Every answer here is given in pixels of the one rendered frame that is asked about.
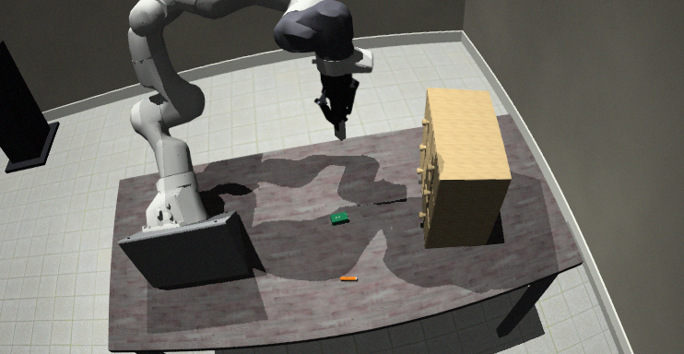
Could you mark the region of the small wooden chest of drawers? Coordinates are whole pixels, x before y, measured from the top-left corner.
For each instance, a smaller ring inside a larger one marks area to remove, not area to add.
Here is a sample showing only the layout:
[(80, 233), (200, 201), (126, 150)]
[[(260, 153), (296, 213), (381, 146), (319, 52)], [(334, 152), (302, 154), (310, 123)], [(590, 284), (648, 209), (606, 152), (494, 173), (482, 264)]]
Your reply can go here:
[(425, 249), (486, 245), (512, 179), (489, 92), (427, 93), (440, 180)]

